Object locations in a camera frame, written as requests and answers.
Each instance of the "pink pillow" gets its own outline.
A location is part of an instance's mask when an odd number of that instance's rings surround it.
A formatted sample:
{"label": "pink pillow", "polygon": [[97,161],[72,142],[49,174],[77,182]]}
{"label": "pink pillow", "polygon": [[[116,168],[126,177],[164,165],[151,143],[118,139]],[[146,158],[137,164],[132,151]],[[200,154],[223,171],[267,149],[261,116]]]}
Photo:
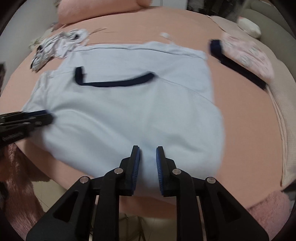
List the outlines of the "pink pillow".
{"label": "pink pillow", "polygon": [[107,14],[136,11],[150,6],[151,0],[62,0],[59,22],[69,24]]}

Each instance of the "pink fuzzy rug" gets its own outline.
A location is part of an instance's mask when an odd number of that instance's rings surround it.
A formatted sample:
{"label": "pink fuzzy rug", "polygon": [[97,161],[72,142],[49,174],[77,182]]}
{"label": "pink fuzzy rug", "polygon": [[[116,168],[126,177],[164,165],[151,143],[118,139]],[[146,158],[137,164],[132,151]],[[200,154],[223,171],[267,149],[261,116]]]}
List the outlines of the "pink fuzzy rug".
{"label": "pink fuzzy rug", "polygon": [[49,181],[49,178],[11,144],[1,150],[0,181],[6,183],[9,192],[5,216],[25,240],[28,231],[44,214],[31,181]]}
{"label": "pink fuzzy rug", "polygon": [[[15,144],[11,144],[2,149],[0,181],[6,182],[9,192],[5,215],[25,240],[28,231],[44,214],[34,194],[32,181],[49,181],[49,178]],[[289,218],[289,199],[286,194],[276,191],[248,211],[266,230],[271,240]]]}

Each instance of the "pink patterned cloth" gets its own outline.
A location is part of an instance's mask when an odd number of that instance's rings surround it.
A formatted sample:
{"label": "pink patterned cloth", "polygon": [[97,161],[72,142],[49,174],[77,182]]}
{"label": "pink patterned cloth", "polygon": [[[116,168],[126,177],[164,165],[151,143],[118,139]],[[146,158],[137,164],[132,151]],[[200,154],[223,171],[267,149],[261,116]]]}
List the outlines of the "pink patterned cloth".
{"label": "pink patterned cloth", "polygon": [[257,75],[267,84],[274,79],[274,70],[267,55],[253,42],[243,41],[224,32],[222,36],[223,54]]}

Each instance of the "metal pivot screw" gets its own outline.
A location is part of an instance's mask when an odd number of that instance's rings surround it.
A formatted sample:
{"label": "metal pivot screw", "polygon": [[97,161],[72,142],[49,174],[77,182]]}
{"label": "metal pivot screw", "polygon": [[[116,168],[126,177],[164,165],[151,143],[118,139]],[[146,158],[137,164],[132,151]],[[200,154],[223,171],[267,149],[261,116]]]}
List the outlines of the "metal pivot screw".
{"label": "metal pivot screw", "polygon": [[114,172],[115,172],[116,174],[121,174],[121,173],[123,173],[123,169],[122,169],[122,168],[116,168],[116,169],[114,170]]}
{"label": "metal pivot screw", "polygon": [[179,174],[181,174],[181,170],[176,168],[173,170],[173,174],[179,175]]}
{"label": "metal pivot screw", "polygon": [[210,184],[214,184],[216,182],[216,179],[213,178],[213,177],[208,177],[207,182],[210,183]]}
{"label": "metal pivot screw", "polygon": [[81,178],[79,179],[79,181],[80,181],[81,183],[87,183],[87,182],[89,181],[89,178],[88,178],[88,177],[81,177]]}

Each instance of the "pink bed sheet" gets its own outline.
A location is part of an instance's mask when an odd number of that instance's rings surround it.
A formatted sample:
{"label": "pink bed sheet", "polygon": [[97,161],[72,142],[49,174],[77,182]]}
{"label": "pink bed sheet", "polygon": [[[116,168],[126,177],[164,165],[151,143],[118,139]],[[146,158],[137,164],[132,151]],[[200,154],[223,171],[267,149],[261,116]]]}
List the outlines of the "pink bed sheet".
{"label": "pink bed sheet", "polygon": [[[222,165],[216,178],[244,206],[262,201],[281,190],[282,142],[276,113],[269,95],[248,79],[223,66],[210,56],[208,42],[219,39],[222,30],[207,16],[168,8],[151,8],[133,13],[103,16],[64,26],[61,30],[86,28],[92,32],[88,45],[99,43],[169,43],[160,33],[168,33],[177,45],[203,50],[208,55],[215,104],[220,108],[226,132]],[[1,98],[2,113],[18,111],[29,99],[41,73],[56,69],[54,59],[38,73],[30,70],[31,53],[11,76]],[[25,155],[45,174],[69,188],[82,172],[56,160],[28,140],[17,143]],[[160,218],[175,217],[175,206],[149,197],[129,197],[120,201],[122,212]]]}

